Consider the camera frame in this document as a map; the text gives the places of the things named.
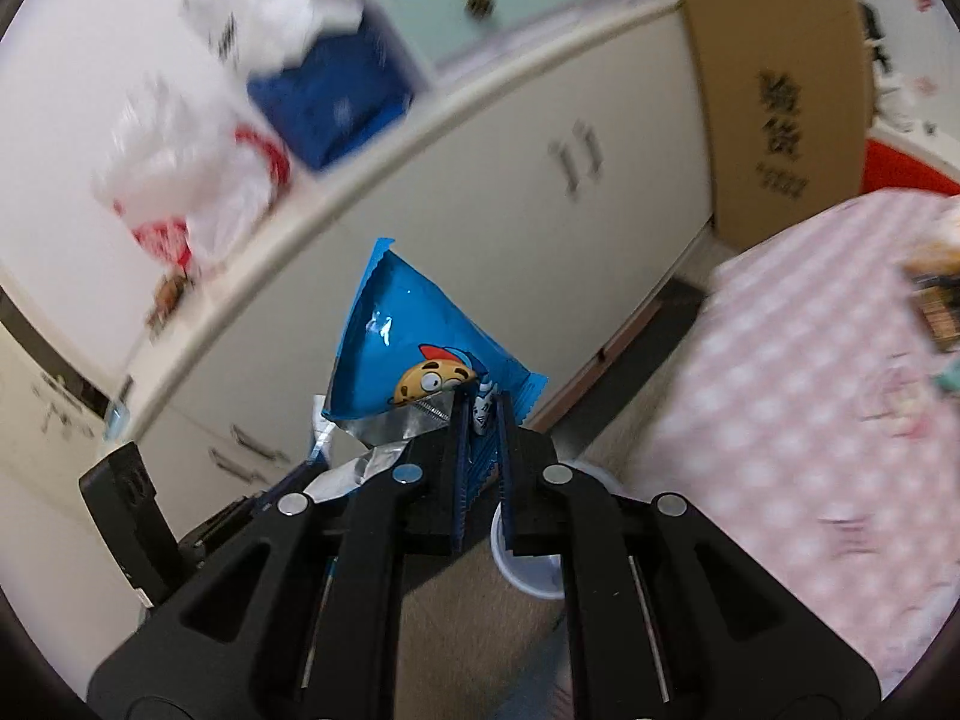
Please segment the blue cookie snack bag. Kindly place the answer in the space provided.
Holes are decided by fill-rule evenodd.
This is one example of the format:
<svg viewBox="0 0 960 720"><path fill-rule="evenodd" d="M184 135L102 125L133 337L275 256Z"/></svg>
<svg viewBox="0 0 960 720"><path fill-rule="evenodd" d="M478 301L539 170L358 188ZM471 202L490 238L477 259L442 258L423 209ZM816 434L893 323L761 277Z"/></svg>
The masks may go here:
<svg viewBox="0 0 960 720"><path fill-rule="evenodd" d="M511 406L519 426L548 379L483 332L393 243L373 245L322 414L370 447L454 427L452 526L462 543L470 504L496 473L498 408Z"/></svg>

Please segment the trash pile on bed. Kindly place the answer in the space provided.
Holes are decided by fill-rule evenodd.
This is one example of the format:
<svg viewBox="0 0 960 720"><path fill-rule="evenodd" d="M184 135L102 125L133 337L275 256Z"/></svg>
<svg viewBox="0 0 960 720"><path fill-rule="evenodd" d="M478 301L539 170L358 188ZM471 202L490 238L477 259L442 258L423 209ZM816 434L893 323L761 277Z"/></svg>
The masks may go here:
<svg viewBox="0 0 960 720"><path fill-rule="evenodd" d="M942 394L958 398L958 200L908 247L901 271L910 283L910 302L937 353L946 356L932 374Z"/></svg>

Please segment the pink checkered bedsheet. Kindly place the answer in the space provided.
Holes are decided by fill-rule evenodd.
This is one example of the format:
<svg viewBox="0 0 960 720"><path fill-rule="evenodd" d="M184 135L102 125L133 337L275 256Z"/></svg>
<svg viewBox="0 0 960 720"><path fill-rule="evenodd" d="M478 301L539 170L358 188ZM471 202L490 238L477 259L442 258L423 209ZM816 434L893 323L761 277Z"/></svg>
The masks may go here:
<svg viewBox="0 0 960 720"><path fill-rule="evenodd" d="M958 598L958 406L903 266L955 200L884 190L721 265L626 489L691 500L893 689Z"/></svg>

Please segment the white red plastic bag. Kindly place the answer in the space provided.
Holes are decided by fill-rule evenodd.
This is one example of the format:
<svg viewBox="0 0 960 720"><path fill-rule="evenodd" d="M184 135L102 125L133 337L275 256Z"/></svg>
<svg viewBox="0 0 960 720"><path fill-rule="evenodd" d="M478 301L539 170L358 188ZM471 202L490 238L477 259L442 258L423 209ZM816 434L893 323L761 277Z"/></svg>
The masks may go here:
<svg viewBox="0 0 960 720"><path fill-rule="evenodd" d="M194 106L149 78L112 127L93 195L152 259L203 278L241 249L290 181L278 140L231 107Z"/></svg>

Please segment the white low cabinet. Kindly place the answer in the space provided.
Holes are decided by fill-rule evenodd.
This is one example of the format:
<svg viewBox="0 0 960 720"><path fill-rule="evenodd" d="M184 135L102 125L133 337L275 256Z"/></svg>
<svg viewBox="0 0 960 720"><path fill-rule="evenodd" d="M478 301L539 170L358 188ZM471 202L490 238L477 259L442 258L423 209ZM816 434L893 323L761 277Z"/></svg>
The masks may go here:
<svg viewBox="0 0 960 720"><path fill-rule="evenodd" d="M680 0L590 15L296 179L128 365L122 439L185 533L303 461L371 249L391 239L556 401L711 215Z"/></svg>

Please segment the red chair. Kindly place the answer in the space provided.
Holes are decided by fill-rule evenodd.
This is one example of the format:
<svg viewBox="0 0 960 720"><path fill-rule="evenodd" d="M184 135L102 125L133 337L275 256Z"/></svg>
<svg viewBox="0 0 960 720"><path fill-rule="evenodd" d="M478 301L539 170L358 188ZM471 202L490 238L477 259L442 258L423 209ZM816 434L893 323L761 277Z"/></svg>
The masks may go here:
<svg viewBox="0 0 960 720"><path fill-rule="evenodd" d="M877 192L887 188L921 190L955 197L960 184L928 163L910 156L895 146L869 140L862 172L861 193Z"/></svg>

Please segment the brown cardboard box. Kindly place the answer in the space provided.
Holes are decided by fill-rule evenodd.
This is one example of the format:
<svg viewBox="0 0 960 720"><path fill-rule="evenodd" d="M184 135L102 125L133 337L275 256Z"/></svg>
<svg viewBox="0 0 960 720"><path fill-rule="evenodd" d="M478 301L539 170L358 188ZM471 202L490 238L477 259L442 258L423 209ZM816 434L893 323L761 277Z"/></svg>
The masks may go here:
<svg viewBox="0 0 960 720"><path fill-rule="evenodd" d="M745 250L861 190L874 115L859 0L682 0L716 236Z"/></svg>

